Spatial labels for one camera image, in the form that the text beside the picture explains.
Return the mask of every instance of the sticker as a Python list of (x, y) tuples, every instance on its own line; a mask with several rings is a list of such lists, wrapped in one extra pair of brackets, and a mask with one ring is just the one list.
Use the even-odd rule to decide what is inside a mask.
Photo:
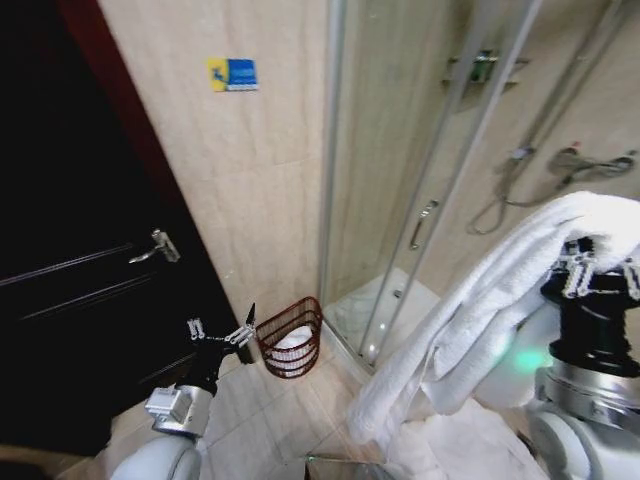
[(207, 62), (214, 92), (257, 90), (258, 79), (253, 60), (246, 58), (210, 58)]

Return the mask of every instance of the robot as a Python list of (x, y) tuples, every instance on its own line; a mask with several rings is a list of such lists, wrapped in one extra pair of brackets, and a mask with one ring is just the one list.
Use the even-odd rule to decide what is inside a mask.
[[(569, 242), (541, 293), (561, 310), (560, 338), (549, 346), (550, 367), (535, 377), (527, 405), (531, 439), (553, 480), (640, 478), (640, 364), (629, 356), (625, 311), (640, 305), (640, 268), (628, 259), (613, 270), (592, 268), (592, 242)], [(198, 341), (189, 373), (172, 388), (156, 388), (145, 408), (157, 438), (126, 459), (113, 480), (197, 480), (209, 405), (222, 359), (254, 335), (255, 305), (246, 325), (224, 338)]]
[(527, 406), (531, 439), (556, 480), (640, 478), (640, 365), (625, 310), (640, 305), (634, 259), (594, 273), (588, 238), (565, 245), (541, 293), (560, 306), (553, 363)]
[(189, 320), (197, 350), (189, 372), (174, 387), (156, 388), (145, 405), (153, 429), (167, 435), (145, 444), (116, 469), (112, 480), (198, 480), (196, 443), (209, 422), (209, 406), (225, 356), (237, 353), (256, 334), (255, 304), (244, 326), (226, 337), (205, 335), (199, 319)]

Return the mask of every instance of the floor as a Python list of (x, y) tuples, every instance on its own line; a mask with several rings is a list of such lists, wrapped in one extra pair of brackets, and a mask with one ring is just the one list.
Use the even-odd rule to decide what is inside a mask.
[[(345, 413), (359, 388), (326, 344), (313, 369), (293, 380), (271, 375), (262, 362), (225, 358), (209, 425), (197, 445), (204, 460), (200, 479), (282, 479), (308, 453), (381, 461), (375, 446), (353, 444), (346, 431)], [(143, 404), (136, 405), (114, 421), (107, 449), (58, 478), (109, 478), (124, 458), (159, 435), (150, 426)]]
[[(416, 325), (440, 300), (440, 297), (418, 280), (414, 280), (411, 283), (411, 288), (407, 291), (409, 275), (399, 268), (394, 268), (391, 271), (386, 291), (383, 292), (377, 306), (376, 315), (371, 318), (383, 279), (384, 275), (379, 275), (322, 309), (325, 319), (331, 322), (351, 348), (356, 351), (360, 349), (360, 344), (371, 320), (373, 331), (368, 339), (368, 343), (371, 345), (364, 354), (369, 355), (370, 360), (376, 359), (378, 365), (396, 351)], [(401, 295), (407, 295), (407, 298), (402, 309), (398, 312), (394, 327), (391, 328), (389, 322), (400, 303), (400, 297), (394, 295), (396, 291), (399, 291)], [(388, 338), (383, 344), (382, 338), (385, 334), (388, 334)]]

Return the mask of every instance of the shower door handle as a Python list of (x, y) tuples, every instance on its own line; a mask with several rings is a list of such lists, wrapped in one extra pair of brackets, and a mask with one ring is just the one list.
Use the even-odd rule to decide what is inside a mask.
[(418, 243), (418, 235), (420, 234), (420, 229), (422, 228), (422, 222), (424, 219), (429, 216), (431, 210), (436, 208), (440, 203), (437, 200), (430, 200), (427, 203), (427, 206), (422, 209), (420, 215), (418, 216), (418, 223), (416, 223), (416, 228), (413, 229), (413, 235), (411, 235), (411, 240), (409, 241), (409, 250), (417, 250), (420, 248), (420, 244)]

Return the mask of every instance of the red wire basket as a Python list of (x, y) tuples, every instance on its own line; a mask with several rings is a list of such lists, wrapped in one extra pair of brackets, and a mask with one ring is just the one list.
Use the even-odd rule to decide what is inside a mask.
[[(276, 344), (296, 328), (308, 326), (311, 338), (292, 348)], [(256, 338), (264, 364), (280, 378), (297, 378), (313, 367), (320, 354), (322, 309), (313, 297), (306, 297), (256, 327)]]

